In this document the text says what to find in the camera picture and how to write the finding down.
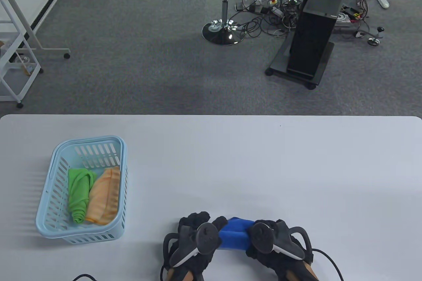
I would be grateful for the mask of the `person's left hand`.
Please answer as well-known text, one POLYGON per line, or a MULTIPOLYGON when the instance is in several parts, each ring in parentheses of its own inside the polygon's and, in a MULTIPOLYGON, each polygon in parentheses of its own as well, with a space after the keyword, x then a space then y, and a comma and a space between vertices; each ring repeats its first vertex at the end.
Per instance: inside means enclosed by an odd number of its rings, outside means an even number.
POLYGON ((161 281, 204 280, 202 274, 223 242, 220 231, 228 224, 224 216, 209 220, 206 211, 192 213, 179 220, 176 233, 165 236, 161 281))

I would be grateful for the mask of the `person's right hand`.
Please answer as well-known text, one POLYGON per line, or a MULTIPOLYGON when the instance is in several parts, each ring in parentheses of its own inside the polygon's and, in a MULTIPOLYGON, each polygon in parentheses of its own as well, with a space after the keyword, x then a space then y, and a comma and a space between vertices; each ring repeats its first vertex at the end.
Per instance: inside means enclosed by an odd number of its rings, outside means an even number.
POLYGON ((248 257, 274 270, 279 281, 317 281, 312 271, 312 245, 302 227, 283 220, 257 220, 248 229, 251 246, 248 257))

